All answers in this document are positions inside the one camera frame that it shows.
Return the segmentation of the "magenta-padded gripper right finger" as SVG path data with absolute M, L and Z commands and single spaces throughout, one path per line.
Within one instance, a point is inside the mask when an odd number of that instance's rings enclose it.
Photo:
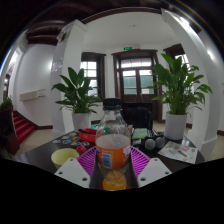
M 150 158 L 137 148 L 131 147 L 131 159 L 139 187 L 146 186 L 171 174 L 171 171 L 159 158 Z

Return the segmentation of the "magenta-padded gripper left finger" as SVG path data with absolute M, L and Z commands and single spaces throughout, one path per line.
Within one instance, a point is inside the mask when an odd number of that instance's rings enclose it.
M 54 153 L 54 165 L 57 168 L 55 175 L 81 187 L 89 188 L 95 165 L 95 156 L 95 147 L 82 155 L 71 148 L 57 150 Z

